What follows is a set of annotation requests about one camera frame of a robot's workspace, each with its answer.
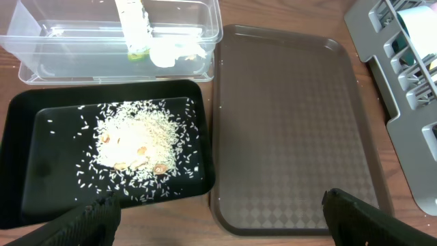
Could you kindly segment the blue bowl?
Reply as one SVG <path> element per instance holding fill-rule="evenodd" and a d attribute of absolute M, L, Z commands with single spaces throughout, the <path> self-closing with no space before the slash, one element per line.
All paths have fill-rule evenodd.
<path fill-rule="evenodd" d="M 436 3 L 397 12 L 420 58 L 436 53 Z"/>

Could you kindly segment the green snack wrapper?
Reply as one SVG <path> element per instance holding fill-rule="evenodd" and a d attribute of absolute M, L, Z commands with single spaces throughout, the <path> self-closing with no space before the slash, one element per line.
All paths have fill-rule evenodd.
<path fill-rule="evenodd" d="M 142 0 L 115 0 L 128 59 L 136 61 L 149 54 L 152 28 Z"/>

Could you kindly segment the rice leftovers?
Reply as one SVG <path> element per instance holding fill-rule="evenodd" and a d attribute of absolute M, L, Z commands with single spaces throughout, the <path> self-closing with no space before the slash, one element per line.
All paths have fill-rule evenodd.
<path fill-rule="evenodd" d="M 208 185 L 197 103 L 187 97 L 55 107 L 42 114 L 51 197 L 106 192 L 145 204 L 201 195 Z"/>

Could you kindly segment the white tissue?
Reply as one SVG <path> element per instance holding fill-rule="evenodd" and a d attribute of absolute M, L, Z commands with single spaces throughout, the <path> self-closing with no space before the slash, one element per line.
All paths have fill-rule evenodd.
<path fill-rule="evenodd" d="M 196 38 L 153 38 L 149 49 L 150 60 L 159 68 L 174 67 L 181 57 L 185 60 L 205 59 L 207 54 Z"/>

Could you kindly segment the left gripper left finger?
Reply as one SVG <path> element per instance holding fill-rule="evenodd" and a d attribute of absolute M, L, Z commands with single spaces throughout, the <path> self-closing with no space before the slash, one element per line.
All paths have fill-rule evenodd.
<path fill-rule="evenodd" d="M 6 246 L 112 246 L 120 221 L 119 199 L 107 193 Z"/>

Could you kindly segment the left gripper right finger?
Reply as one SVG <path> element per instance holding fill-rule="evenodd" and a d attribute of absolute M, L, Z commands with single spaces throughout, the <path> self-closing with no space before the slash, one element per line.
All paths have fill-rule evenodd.
<path fill-rule="evenodd" d="M 336 246 L 436 246 L 435 237 L 341 189 L 324 193 L 322 210 Z"/>

